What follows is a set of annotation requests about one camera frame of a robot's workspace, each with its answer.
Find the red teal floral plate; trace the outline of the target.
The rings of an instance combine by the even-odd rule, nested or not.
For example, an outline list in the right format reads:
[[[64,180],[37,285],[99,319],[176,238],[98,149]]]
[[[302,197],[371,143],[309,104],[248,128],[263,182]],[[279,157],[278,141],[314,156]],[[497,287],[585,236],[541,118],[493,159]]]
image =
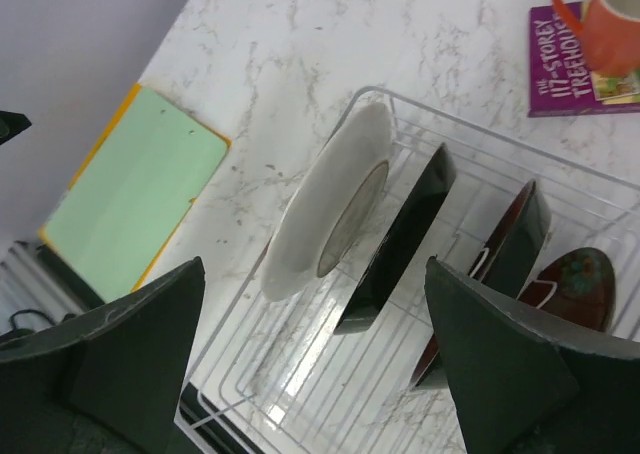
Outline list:
[[[388,107],[371,103],[348,116],[304,176],[272,236],[261,277],[276,302],[329,274],[355,241],[387,181]]]

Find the small red floral plate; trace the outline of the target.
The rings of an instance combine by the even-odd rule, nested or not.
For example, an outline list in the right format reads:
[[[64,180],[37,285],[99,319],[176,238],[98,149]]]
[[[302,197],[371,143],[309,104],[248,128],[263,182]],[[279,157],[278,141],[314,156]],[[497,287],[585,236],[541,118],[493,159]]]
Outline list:
[[[606,332],[615,310],[615,270],[602,250],[581,247],[543,269],[518,300],[571,323]]]

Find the dark red rimmed plate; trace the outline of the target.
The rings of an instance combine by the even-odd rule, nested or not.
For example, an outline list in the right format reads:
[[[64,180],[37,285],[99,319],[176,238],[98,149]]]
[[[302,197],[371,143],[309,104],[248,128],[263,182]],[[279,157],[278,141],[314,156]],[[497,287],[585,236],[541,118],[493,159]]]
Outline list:
[[[435,151],[403,203],[344,308],[333,333],[369,329],[405,273],[456,180],[449,149]]]

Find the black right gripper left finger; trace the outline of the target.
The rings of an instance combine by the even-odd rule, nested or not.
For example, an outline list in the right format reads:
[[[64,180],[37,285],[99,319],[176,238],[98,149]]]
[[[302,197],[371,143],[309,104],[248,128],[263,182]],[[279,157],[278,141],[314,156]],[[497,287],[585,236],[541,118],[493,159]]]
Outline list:
[[[1,345],[4,453],[163,453],[205,293],[195,257]]]

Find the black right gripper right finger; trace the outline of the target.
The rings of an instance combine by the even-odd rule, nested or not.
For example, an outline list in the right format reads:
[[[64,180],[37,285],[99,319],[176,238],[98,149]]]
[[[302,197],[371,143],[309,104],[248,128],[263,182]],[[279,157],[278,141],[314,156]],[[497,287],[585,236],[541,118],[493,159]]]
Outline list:
[[[526,305],[436,258],[425,295],[468,452],[638,452],[637,342]]]

